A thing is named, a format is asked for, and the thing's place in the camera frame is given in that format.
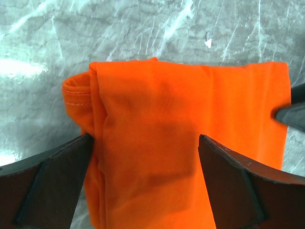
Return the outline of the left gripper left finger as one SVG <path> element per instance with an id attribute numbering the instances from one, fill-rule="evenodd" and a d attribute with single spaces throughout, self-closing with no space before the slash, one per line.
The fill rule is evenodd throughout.
<path id="1" fill-rule="evenodd" d="M 68 229 L 93 151 L 81 135 L 0 168 L 2 229 Z"/>

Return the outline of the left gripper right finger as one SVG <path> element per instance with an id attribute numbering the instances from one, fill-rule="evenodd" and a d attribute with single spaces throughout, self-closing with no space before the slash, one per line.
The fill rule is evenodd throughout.
<path id="1" fill-rule="evenodd" d="M 199 156 L 218 229 L 303 229 L 305 178 L 201 135 Z"/>

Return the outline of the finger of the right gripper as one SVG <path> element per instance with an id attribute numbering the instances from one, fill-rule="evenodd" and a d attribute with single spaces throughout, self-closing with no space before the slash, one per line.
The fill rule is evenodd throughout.
<path id="1" fill-rule="evenodd" d="M 276 111 L 275 120 L 299 131 L 305 131 L 305 104 L 299 103 Z"/>
<path id="2" fill-rule="evenodd" d="M 305 83 L 291 88 L 291 104 L 305 102 Z"/>

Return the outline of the orange t-shirt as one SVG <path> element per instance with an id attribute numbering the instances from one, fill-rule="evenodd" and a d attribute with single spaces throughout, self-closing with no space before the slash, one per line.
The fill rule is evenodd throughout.
<path id="1" fill-rule="evenodd" d="M 94 138 L 84 181 L 97 229 L 213 229 L 200 135 L 281 169 L 291 102 L 284 62 L 225 67 L 93 62 L 62 84 L 68 116 Z"/>

